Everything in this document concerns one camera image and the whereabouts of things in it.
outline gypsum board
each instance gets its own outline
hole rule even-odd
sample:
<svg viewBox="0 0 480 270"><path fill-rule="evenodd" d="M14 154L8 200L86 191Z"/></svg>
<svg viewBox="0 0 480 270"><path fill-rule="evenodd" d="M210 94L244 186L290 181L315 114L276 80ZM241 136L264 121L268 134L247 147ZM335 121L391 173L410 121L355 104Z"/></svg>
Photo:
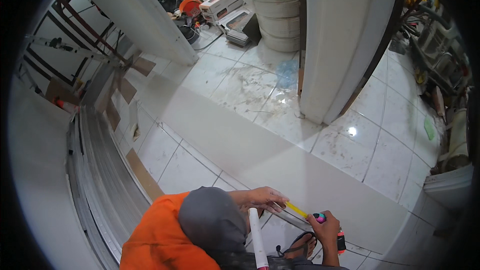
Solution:
<svg viewBox="0 0 480 270"><path fill-rule="evenodd" d="M102 237L112 244L120 261L125 243L150 204L136 186L113 144L108 125L93 107L80 111L84 148L85 193L92 213L104 229Z"/></svg>
<svg viewBox="0 0 480 270"><path fill-rule="evenodd" d="M279 135L155 75L142 105L250 189L270 186L309 213L330 210L347 242L384 254L407 209Z"/></svg>
<svg viewBox="0 0 480 270"><path fill-rule="evenodd" d="M101 233L95 224L90 208L88 207L85 191L82 186L79 185L77 179L78 172L84 167L80 148L80 137L78 134L79 121L80 119L78 118L78 115L76 115L75 121L70 122L69 124L69 132L67 135L68 149L72 152L67 155L67 174L73 202L78 213L80 224L85 232L85 237L88 239L98 260L102 263L105 269L117 270L119 264L111 254L110 248L107 247L102 239Z"/></svg>

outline orange shirt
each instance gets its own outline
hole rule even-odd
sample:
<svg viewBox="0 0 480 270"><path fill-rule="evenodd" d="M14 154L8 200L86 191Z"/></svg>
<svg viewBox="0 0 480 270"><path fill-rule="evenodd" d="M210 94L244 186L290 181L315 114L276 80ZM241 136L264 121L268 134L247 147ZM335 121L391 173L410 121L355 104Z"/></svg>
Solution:
<svg viewBox="0 0 480 270"><path fill-rule="evenodd" d="M189 192L157 198L123 244L120 270L213 269L218 264L183 233L178 215Z"/></svg>

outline cardboard box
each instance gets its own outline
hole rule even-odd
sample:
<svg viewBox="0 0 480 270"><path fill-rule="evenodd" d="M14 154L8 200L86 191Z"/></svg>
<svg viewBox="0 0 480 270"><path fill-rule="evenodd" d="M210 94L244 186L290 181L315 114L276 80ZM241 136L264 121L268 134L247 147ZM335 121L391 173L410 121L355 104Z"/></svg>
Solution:
<svg viewBox="0 0 480 270"><path fill-rule="evenodd" d="M216 22L243 5L243 0L207 0L200 4L200 10L209 22Z"/></svg>

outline pvc pipe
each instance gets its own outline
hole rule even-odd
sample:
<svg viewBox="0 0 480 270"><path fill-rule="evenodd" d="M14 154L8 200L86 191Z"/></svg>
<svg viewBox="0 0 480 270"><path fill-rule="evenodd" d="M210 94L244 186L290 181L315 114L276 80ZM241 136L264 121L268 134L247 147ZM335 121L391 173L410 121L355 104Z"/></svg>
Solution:
<svg viewBox="0 0 480 270"><path fill-rule="evenodd" d="M268 270L267 254L264 249L260 221L258 220L258 211L255 207L248 209L248 217L250 219L251 239L253 243L253 252L255 253L255 261L257 269Z"/></svg>

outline flip-flop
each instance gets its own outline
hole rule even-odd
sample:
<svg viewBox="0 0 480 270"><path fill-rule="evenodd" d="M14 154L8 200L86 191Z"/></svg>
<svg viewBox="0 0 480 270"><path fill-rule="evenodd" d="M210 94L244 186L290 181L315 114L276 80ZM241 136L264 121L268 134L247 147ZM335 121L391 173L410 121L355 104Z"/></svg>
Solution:
<svg viewBox="0 0 480 270"><path fill-rule="evenodd" d="M314 234L312 231L305 231L304 233L302 233L301 235L299 235L299 236L295 239L295 241L293 241L293 242L291 243L290 247L291 247L293 244L295 244L295 242L297 242L298 240L302 239L303 236L306 235L306 234L310 234L312 237L315 238L315 246L317 246L318 240L316 239L315 234ZM280 245L277 245L277 246L276 246L276 252L277 252L278 256L281 257L281 258L283 258L286 253L294 252L294 251L297 251L297 250L300 250L300 249L303 249L303 256L304 256L304 257L307 257L307 255L308 255L308 242L305 242L305 243L303 243L303 245L298 246L298 247L286 249L284 252L281 252L281 251L280 251Z"/></svg>

